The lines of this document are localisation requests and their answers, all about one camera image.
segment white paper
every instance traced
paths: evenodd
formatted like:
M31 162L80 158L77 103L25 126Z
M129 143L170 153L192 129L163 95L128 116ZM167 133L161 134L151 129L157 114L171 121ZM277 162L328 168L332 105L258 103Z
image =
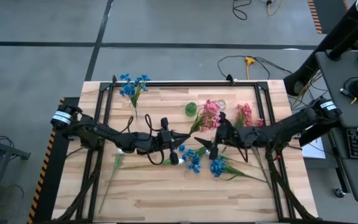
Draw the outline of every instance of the white paper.
M321 142L321 138L315 139L311 143L303 146L302 155L304 158L325 159L326 158L325 153L318 149L324 150L323 143Z

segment concrete floor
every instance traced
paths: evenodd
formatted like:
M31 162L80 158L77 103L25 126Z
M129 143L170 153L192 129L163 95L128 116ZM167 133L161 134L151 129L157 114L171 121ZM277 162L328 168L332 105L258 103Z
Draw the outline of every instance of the concrete floor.
M284 0L274 17L254 1L236 19L225 0L115 0L103 42L162 42L263 45L316 45L307 1ZM94 42L107 0L0 0L0 41ZM0 47L0 135L31 152L28 161L13 160L0 187L0 219L24 223L44 158L50 118L63 96L79 96L92 47ZM264 57L295 71L310 50L109 49L102 48L92 80L110 80L124 72L148 73L153 80L221 80L216 62L226 55ZM224 73L245 79L244 62L229 59ZM271 79L287 74L268 67ZM266 79L253 65L251 79ZM324 88L321 80L318 87ZM321 94L311 90L314 96ZM358 223L358 203L351 194L336 198L334 170L308 169L321 218ZM18 184L17 189L5 188Z

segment caster wheel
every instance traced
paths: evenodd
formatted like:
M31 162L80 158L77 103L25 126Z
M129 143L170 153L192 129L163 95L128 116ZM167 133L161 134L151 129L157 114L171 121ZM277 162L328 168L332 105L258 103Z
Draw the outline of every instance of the caster wheel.
M342 190L342 187L338 188L338 189L334 189L334 194L339 197L339 198L343 198L345 197L345 194Z

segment gray desk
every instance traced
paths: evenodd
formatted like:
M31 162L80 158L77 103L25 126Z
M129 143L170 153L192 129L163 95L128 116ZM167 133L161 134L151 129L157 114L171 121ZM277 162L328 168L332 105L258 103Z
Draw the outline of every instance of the gray desk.
M351 99L339 92L348 78L358 77L357 57L358 52L346 52L339 61L335 62L327 58L325 52L316 54L331 99L343 112L340 117L342 127L332 129L330 136L334 141L334 150L339 156L339 162L346 173L354 198L358 201L358 160L349 159L347 141L344 138L344 128L358 127L358 102L351 105Z

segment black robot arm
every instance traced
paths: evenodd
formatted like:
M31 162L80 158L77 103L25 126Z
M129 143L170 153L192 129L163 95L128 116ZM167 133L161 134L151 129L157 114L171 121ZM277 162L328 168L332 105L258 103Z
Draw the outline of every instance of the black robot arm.
M178 156L174 150L190 137L189 134L170 131L167 118L161 119L161 129L152 129L149 115L145 116L146 123L150 128L149 133L130 132L129 126L132 120L133 117L129 119L124 130L116 131L83 114L79 107L60 105L51 120L51 124L54 130L66 138L69 136L80 137L81 145L88 149L98 150L103 147L103 139L113 142L125 153L133 153L136 150L139 155L149 156L150 153L160 151L163 155L164 149L170 149L171 163L173 165L178 164ZM152 136L152 131L156 131L157 135Z
M303 219L316 219L307 212L285 183L273 163L272 153L273 151L281 152L291 141L293 135L302 133L306 129L311 129L313 128L312 126L319 126L319 128L324 126L331 127L332 124L338 122L341 113L341 110L337 109L331 100L318 98L300 112L271 126L243 127L239 129L236 129L226 119L226 115L221 113L220 126L216 130L214 141L206 141L200 138L196 138L196 140L210 150L209 159L212 160L218 157L218 144L236 147L240 152L240 149L247 151L252 146L266 147L265 157L271 171L270 175L278 182Z

